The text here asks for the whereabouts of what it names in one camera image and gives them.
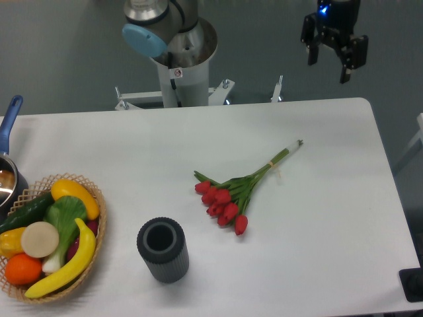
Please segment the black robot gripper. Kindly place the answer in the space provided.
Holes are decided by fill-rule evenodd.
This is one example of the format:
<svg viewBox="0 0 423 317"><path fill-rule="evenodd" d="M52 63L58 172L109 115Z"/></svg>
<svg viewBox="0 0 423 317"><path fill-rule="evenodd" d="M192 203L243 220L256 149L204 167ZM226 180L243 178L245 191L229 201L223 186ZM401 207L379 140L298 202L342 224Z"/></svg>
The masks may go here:
<svg viewBox="0 0 423 317"><path fill-rule="evenodd" d="M369 38L354 35L359 8L360 1L317 1L317 12L303 19L301 42L308 49L307 64L316 64L320 44L341 52L341 84L367 61Z"/></svg>

